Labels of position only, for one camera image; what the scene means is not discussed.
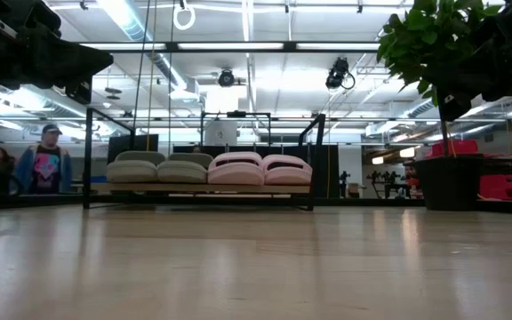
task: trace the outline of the pink cushion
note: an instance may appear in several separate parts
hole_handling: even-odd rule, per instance
[[[293,167],[282,164],[294,164],[299,167]],[[313,170],[305,161],[296,156],[272,155],[264,158],[262,162],[264,167],[265,184],[267,185],[309,185]]]
[[[217,156],[209,165],[208,181],[210,184],[261,186],[264,184],[262,157],[254,152],[230,152]]]

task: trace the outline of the jacket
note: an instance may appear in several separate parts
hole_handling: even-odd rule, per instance
[[[29,193],[33,181],[33,167],[35,166],[35,154],[40,144],[29,147],[23,153],[15,168],[15,176],[21,182],[25,193]],[[59,192],[70,192],[72,184],[72,163],[70,155],[64,148],[60,148],[60,184]]]

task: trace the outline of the gray cushion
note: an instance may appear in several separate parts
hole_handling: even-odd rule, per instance
[[[144,160],[121,160],[108,164],[106,180],[112,183],[157,181],[157,167]]]
[[[165,183],[206,183],[206,169],[189,161],[168,160],[157,167],[157,177]]]
[[[149,161],[155,166],[158,166],[165,161],[165,156],[155,151],[125,151],[116,157],[116,161],[123,160]]]
[[[212,156],[201,153],[172,153],[169,155],[169,160],[189,161],[208,168],[212,162]]]

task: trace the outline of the red object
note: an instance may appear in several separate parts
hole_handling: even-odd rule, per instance
[[[450,155],[453,155],[455,149],[456,155],[473,155],[478,153],[476,140],[456,140],[449,139]],[[424,156],[426,159],[444,155],[444,141],[440,140],[432,145],[432,149]]]
[[[512,174],[481,176],[479,194],[484,198],[512,200]]]

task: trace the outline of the cap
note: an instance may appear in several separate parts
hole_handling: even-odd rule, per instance
[[[59,129],[59,127],[56,124],[48,124],[43,128],[43,133],[47,132],[58,132],[59,134],[62,134],[62,131]]]

